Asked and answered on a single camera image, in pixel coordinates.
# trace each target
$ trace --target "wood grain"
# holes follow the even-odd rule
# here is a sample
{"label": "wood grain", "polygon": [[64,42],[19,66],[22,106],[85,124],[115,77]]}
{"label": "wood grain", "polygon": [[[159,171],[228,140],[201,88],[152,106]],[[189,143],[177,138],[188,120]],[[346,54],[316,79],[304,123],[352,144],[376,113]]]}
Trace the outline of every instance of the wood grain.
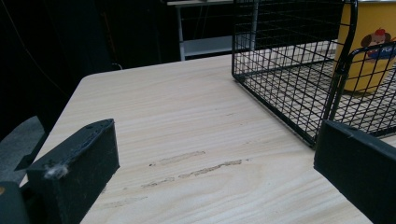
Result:
{"label": "wood grain", "polygon": [[370,223],[313,169],[314,151],[233,81],[231,61],[80,82],[39,157],[88,123],[116,121],[120,169],[82,223]]}

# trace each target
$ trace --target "yellow can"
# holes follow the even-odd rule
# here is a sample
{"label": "yellow can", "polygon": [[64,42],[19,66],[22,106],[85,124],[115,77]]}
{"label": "yellow can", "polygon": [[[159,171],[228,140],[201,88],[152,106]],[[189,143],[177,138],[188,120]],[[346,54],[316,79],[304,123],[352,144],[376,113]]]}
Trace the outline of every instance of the yellow can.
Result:
{"label": "yellow can", "polygon": [[[349,24],[350,4],[344,6],[342,24]],[[340,26],[338,40],[345,40],[347,26]],[[358,1],[358,22],[350,52],[355,49],[388,43],[396,40],[396,1]],[[342,45],[336,50],[335,60],[341,54]],[[386,78],[395,61],[393,57],[377,59],[378,52],[358,54],[349,69],[346,91],[373,92]]]}

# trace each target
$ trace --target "scratch mark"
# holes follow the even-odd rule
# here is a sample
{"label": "scratch mark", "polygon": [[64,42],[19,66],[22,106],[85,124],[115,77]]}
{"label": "scratch mark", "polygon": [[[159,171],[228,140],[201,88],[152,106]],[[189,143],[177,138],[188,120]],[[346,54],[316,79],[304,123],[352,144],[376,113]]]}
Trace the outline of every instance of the scratch mark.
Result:
{"label": "scratch mark", "polygon": [[129,203],[135,203],[142,201],[144,199],[147,199],[147,197],[141,197],[141,198],[128,198],[124,199],[118,202],[114,203],[104,203],[104,204],[98,204],[97,209],[102,210],[102,209],[107,209],[107,208],[115,208],[115,207],[121,207]]}
{"label": "scratch mark", "polygon": [[172,182],[172,181],[175,181],[175,178],[174,178],[174,177],[167,177],[167,178],[165,178],[165,180],[161,180],[161,181],[152,181],[152,182],[150,182],[150,183],[148,183],[148,184],[142,185],[142,188],[143,188],[143,189],[145,189],[145,188],[151,188],[151,187],[155,187],[155,186],[158,186],[158,185],[161,185],[161,184],[164,184],[164,183],[167,183],[167,182]]}
{"label": "scratch mark", "polygon": [[[188,158],[195,157],[195,156],[200,156],[200,155],[203,155],[203,154],[205,154],[204,151],[194,151],[194,152],[182,154],[182,155],[179,155],[179,156],[175,156],[175,157],[172,157],[172,158],[167,158],[167,159],[160,160],[159,164],[160,165],[167,165],[167,164],[170,164],[170,163],[183,161],[183,160],[186,160]],[[149,166],[156,166],[156,165],[157,165],[157,163],[153,162]]]}
{"label": "scratch mark", "polygon": [[202,169],[202,170],[199,170],[199,171],[195,171],[195,172],[192,172],[192,173],[187,174],[187,175],[180,175],[179,177],[180,178],[188,178],[191,175],[195,175],[195,176],[203,175],[203,174],[209,173],[211,171],[217,170],[221,166],[239,165],[241,163],[242,163],[242,160],[239,160],[239,161],[226,161],[226,162],[224,162],[224,163],[222,163],[220,165],[209,167],[209,168],[205,168],[205,169]]}

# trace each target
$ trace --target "metal wire rack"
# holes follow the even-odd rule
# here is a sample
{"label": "metal wire rack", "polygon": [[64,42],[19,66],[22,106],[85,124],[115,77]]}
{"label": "metal wire rack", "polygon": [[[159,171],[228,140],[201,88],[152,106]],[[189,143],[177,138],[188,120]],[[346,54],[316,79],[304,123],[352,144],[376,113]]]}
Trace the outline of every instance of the metal wire rack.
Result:
{"label": "metal wire rack", "polygon": [[[357,0],[233,4],[233,77],[309,145],[324,119],[374,136],[396,132],[396,42],[350,52]],[[342,21],[346,7],[349,18]],[[387,64],[382,69],[380,61]],[[375,69],[365,71],[367,63]],[[349,75],[357,69],[357,76]],[[371,82],[373,76],[381,76],[379,83]],[[365,78],[370,84],[362,87],[357,80]]]}

